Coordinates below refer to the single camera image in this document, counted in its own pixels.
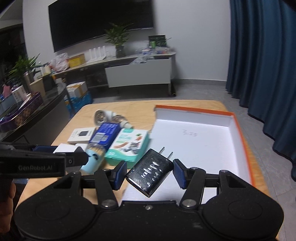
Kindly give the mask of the left hand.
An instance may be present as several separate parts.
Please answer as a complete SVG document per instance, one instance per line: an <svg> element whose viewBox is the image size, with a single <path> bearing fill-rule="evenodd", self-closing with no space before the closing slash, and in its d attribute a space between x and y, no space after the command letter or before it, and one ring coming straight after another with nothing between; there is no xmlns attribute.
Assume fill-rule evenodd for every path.
<svg viewBox="0 0 296 241"><path fill-rule="evenodd" d="M3 181L1 184L1 234L5 234L10 230L15 194L16 185L12 180Z"/></svg>

